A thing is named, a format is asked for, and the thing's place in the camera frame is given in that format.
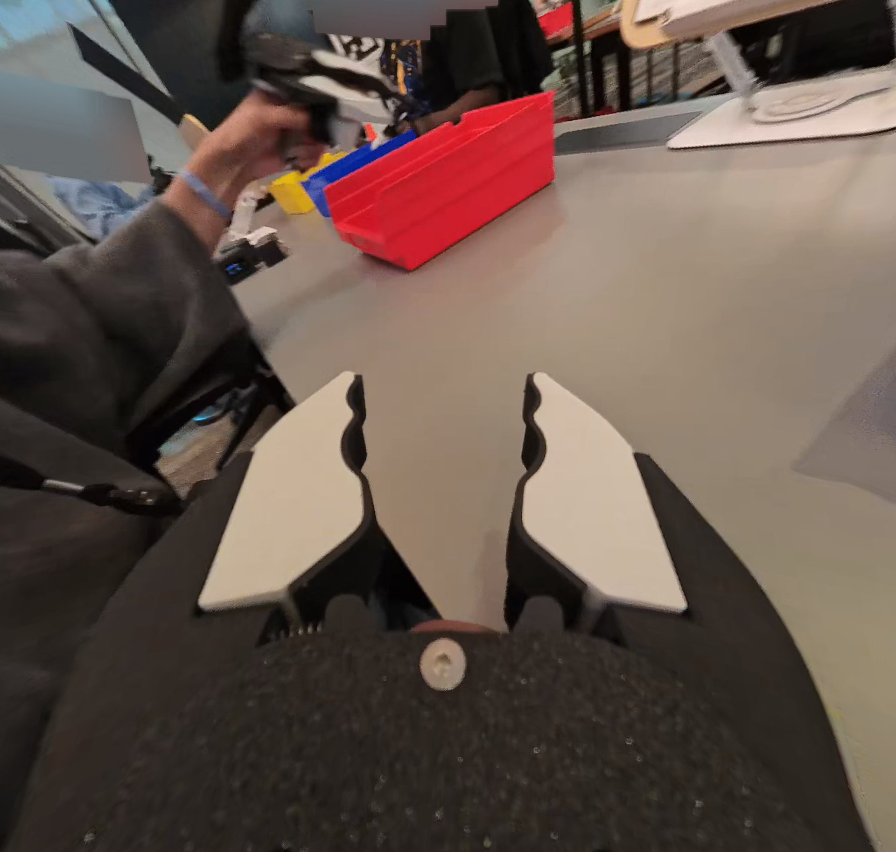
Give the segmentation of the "person's left hand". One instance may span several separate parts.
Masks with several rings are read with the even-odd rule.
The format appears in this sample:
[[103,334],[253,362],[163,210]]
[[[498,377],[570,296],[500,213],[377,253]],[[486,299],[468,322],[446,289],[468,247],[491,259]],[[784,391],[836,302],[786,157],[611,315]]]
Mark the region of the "person's left hand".
[[188,170],[232,208],[247,186],[287,169],[314,167],[326,145],[305,107],[255,90],[198,146]]

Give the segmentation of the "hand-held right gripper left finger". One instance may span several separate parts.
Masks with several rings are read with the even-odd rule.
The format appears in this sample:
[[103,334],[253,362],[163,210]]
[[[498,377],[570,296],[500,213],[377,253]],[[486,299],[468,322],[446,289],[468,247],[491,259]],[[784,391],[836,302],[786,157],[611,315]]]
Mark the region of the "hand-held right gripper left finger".
[[364,420],[362,375],[340,373],[263,435],[199,593],[203,614],[315,608],[301,608],[300,589],[375,528]]

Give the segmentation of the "red plastic bin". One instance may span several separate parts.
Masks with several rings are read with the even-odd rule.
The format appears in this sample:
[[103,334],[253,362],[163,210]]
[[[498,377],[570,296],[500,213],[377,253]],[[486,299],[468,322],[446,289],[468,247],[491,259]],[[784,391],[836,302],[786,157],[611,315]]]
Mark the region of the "red plastic bin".
[[360,253],[413,272],[554,181],[554,93],[465,114],[326,187]]

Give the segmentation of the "blue plastic bin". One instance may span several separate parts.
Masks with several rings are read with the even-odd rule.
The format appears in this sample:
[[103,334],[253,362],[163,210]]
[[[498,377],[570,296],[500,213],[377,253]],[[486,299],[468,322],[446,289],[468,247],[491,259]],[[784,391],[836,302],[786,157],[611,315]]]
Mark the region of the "blue plastic bin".
[[351,153],[342,153],[339,159],[316,170],[314,173],[309,173],[308,177],[301,181],[301,185],[321,216],[324,219],[330,219],[330,208],[326,199],[328,186],[367,167],[384,156],[396,152],[417,138],[418,136],[414,130],[408,130],[394,138],[376,144],[367,143]]

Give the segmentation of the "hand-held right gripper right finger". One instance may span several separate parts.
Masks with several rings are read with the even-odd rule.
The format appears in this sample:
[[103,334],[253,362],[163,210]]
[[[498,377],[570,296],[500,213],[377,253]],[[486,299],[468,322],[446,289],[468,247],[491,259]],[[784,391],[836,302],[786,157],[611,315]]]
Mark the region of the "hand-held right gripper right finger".
[[564,618],[687,601],[633,446],[547,373],[526,378],[523,475],[506,547],[506,617],[548,597]]

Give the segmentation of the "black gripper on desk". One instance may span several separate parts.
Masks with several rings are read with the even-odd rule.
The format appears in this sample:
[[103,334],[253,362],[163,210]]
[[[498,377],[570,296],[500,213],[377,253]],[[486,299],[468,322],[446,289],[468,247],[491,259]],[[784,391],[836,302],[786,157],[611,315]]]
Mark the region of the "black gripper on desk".
[[236,286],[288,258],[287,248],[275,228],[252,228],[252,219],[259,206],[272,201],[273,197],[254,188],[244,190],[238,198],[228,230],[213,258],[229,286]]

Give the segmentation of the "yellow plastic bin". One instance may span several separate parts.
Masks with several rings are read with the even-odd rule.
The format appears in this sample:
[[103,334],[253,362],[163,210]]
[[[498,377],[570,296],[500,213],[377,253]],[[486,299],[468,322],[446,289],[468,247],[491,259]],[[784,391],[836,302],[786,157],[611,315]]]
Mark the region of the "yellow plastic bin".
[[291,171],[269,182],[266,186],[267,194],[273,197],[275,203],[289,216],[301,216],[316,210],[311,197],[308,195],[303,183],[330,164],[343,159],[346,152],[325,152],[312,168],[307,171]]

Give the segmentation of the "blue wristband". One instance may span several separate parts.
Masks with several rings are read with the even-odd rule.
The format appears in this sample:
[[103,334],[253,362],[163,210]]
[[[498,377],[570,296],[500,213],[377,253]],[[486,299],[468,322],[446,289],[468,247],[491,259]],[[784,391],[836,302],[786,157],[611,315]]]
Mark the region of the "blue wristband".
[[176,179],[183,182],[210,210],[225,223],[230,224],[233,211],[225,204],[194,172],[184,168],[176,174]]

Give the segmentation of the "person's black chair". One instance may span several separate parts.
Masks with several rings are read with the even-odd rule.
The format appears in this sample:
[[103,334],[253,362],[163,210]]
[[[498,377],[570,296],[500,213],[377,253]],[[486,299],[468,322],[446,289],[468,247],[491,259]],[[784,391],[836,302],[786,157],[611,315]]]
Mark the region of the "person's black chair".
[[272,407],[285,415],[296,405],[248,331],[232,336],[129,433],[130,460],[151,470],[161,457],[163,444],[189,420],[237,394],[241,395],[238,418],[230,442],[218,457],[216,471],[227,465],[264,410]]

